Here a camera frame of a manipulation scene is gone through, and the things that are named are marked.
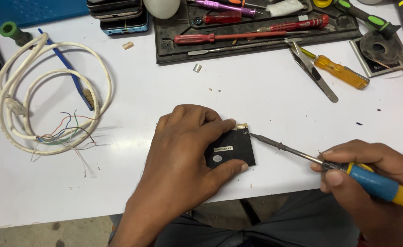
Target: yellow screwdriver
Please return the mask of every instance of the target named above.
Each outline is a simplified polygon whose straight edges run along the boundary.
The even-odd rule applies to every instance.
[[[329,58],[320,55],[316,56],[313,53],[310,53],[309,51],[305,50],[304,48],[301,47],[301,51],[303,54],[305,54],[307,57],[311,58],[314,60],[314,65],[328,71],[331,73],[333,76],[337,77],[338,79],[347,82],[348,84],[358,88],[358,89],[363,89],[367,85],[369,85],[369,79],[366,77],[352,71],[346,66],[342,66],[340,64],[336,64],[332,62]]]

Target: black tool tray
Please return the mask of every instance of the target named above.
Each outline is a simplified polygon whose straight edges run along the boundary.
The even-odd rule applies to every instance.
[[[227,10],[212,10],[205,8],[202,5],[196,3],[187,2],[186,0],[181,0],[179,9],[177,13],[169,19],[158,19],[155,18],[155,38],[156,38],[156,61],[157,64],[185,61],[190,59],[202,59],[209,57],[218,57],[221,55],[237,54],[249,51],[261,51],[269,49],[280,49],[286,48],[286,44],[275,44],[264,47],[247,48],[234,51],[223,51],[215,53],[206,53],[203,55],[188,56],[189,51],[198,50],[210,50],[215,48],[229,47],[233,46],[233,40],[217,40],[214,43],[201,43],[201,44],[185,44],[176,45],[173,42],[174,36],[181,34],[210,34],[224,35],[224,34],[235,34],[256,31],[259,27],[270,26],[275,23],[299,21],[299,15],[307,15],[308,19],[316,18],[321,14],[327,14],[330,19],[327,28],[322,30],[310,29],[311,33],[308,34],[295,34],[288,35],[285,37],[295,38],[301,37],[303,41],[298,42],[299,45],[312,44],[312,43],[325,43],[338,40],[352,40],[361,37],[362,34],[358,30],[358,23],[355,17],[343,13],[336,9],[334,6],[328,6],[326,8],[318,8],[314,5],[312,0],[300,0],[307,9],[298,11],[288,16],[281,17],[270,17],[270,13],[265,11],[265,9],[257,8],[256,11],[263,13],[255,14],[255,18],[243,16],[240,22],[228,23],[228,24],[209,24],[204,23],[196,25],[194,21],[179,21],[178,19],[193,19],[202,17],[203,14],[217,14]],[[268,0],[248,0],[248,3],[263,5],[273,4]],[[260,37],[255,38],[251,41],[247,39],[239,39],[235,45],[240,44],[250,44],[259,43],[270,40],[281,40],[284,36],[274,36],[274,37]]]

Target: gold edge connector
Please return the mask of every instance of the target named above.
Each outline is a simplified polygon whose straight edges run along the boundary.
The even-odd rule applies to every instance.
[[[242,129],[248,129],[249,127],[247,126],[247,123],[242,123],[242,124],[237,124],[235,128],[233,128],[234,131],[237,130],[242,130]]]

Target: purple screwdriver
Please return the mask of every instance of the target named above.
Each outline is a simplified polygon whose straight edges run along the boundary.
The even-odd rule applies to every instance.
[[[221,4],[218,2],[214,1],[209,1],[209,0],[187,0],[188,2],[194,2],[198,3],[200,5],[203,5],[207,8],[211,9],[223,9],[223,10],[231,10],[231,11],[239,11],[243,15],[250,16],[252,18],[255,17],[256,9],[249,9],[249,8],[242,8],[242,7],[236,7],[236,6],[230,6],[230,5],[225,5]]]

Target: stack of phones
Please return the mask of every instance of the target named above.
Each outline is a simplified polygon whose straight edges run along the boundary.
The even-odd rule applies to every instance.
[[[148,11],[142,0],[87,0],[87,7],[107,35],[148,30]]]

